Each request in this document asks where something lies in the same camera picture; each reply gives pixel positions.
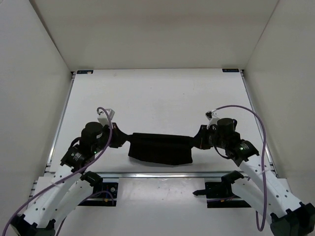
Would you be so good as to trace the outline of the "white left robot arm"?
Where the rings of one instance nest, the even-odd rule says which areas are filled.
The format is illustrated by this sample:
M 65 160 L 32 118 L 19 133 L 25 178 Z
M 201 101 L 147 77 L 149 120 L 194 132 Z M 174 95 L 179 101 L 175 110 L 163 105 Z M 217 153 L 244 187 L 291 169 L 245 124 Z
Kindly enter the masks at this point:
M 27 209 L 16 212 L 9 224 L 19 236 L 54 236 L 56 227 L 83 201 L 99 195 L 103 180 L 87 171 L 108 148 L 119 148 L 129 136 L 117 125 L 89 122 L 61 159 L 50 186 L 35 194 Z

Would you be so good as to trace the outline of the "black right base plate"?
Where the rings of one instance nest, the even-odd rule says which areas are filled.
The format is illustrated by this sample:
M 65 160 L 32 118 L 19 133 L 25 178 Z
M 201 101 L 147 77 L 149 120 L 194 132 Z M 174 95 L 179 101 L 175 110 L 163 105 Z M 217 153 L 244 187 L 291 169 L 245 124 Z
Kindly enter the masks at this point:
M 242 200 L 238 196 L 234 196 L 229 193 L 224 187 L 216 190 L 216 187 L 220 185 L 220 182 L 207 181 L 205 182 L 205 189 L 212 190 L 206 194 L 207 208 L 250 208 L 251 206 Z

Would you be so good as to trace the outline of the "blue corner label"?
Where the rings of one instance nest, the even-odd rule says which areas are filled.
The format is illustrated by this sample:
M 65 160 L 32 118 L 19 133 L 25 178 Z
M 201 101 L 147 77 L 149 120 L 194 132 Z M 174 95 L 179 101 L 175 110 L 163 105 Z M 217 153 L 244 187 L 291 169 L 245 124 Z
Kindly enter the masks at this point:
M 239 73 L 239 69 L 237 68 L 223 68 L 223 73 Z
M 93 74 L 93 70 L 77 70 L 76 74 Z

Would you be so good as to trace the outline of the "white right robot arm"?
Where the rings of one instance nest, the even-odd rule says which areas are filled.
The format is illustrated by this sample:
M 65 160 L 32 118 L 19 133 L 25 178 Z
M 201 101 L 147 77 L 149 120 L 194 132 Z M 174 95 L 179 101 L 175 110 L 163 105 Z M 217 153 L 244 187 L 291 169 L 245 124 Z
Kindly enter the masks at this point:
M 221 192 L 227 197 L 237 196 L 256 210 L 269 224 L 275 236 L 306 236 L 315 229 L 315 207 L 304 204 L 267 169 L 264 158 L 255 146 L 236 132 L 237 121 L 231 118 L 212 118 L 202 125 L 194 137 L 199 149 L 219 148 L 225 158 L 241 171 L 221 177 L 216 186 L 196 190 L 194 195 Z

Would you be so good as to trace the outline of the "black skirt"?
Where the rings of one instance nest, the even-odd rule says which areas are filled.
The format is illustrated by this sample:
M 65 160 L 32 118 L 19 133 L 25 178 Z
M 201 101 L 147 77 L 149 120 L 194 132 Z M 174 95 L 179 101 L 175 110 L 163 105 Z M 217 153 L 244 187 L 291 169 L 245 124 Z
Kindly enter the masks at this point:
M 128 155 L 143 162 L 171 166 L 192 163 L 193 138 L 189 136 L 133 133 Z

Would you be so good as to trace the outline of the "blue right corner label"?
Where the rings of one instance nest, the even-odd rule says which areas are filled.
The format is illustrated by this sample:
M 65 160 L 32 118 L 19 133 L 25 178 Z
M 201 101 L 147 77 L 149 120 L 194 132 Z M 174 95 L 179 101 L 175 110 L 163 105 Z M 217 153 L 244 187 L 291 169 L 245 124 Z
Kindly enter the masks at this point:
M 239 69 L 237 68 L 223 68 L 223 73 L 239 73 Z

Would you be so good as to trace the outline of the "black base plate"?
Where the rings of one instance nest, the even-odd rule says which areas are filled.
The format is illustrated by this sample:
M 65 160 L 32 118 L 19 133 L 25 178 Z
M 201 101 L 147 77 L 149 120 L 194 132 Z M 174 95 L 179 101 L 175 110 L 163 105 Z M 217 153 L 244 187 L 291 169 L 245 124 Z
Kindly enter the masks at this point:
M 220 185 L 220 182 L 207 181 L 205 182 L 205 189 L 212 190 L 206 194 L 207 208 L 250 208 L 251 206 L 242 200 L 238 196 L 234 196 L 229 193 L 224 187 L 216 190 L 216 187 Z
M 92 195 L 79 206 L 87 207 L 115 207 L 117 205 L 119 180 L 104 178 L 102 183 L 93 188 Z

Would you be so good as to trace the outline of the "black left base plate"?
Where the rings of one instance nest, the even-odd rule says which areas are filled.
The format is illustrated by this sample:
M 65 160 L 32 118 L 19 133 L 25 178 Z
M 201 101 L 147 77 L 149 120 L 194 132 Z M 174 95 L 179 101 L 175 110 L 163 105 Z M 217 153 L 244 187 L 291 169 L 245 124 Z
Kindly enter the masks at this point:
M 104 178 L 102 183 L 93 188 L 92 195 L 79 206 L 87 207 L 115 207 L 117 205 L 119 180 Z

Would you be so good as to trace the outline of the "blue left corner label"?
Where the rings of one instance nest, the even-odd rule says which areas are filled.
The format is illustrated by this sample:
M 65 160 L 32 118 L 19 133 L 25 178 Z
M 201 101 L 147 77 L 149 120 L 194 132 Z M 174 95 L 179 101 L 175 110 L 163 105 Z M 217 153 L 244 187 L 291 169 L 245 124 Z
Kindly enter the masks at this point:
M 76 74 L 93 74 L 93 70 L 77 70 Z

